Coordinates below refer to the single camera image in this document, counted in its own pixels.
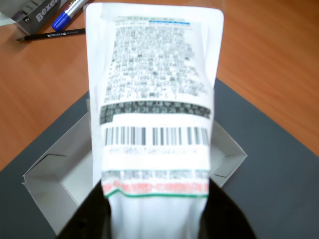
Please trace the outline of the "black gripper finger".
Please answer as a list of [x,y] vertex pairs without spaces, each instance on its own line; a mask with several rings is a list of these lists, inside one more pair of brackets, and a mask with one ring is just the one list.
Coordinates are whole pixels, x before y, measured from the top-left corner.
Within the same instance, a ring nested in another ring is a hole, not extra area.
[[255,239],[248,220],[237,204],[215,183],[201,216],[199,239]]
[[110,239],[111,208],[102,185],[96,184],[72,218],[57,236],[58,239]]

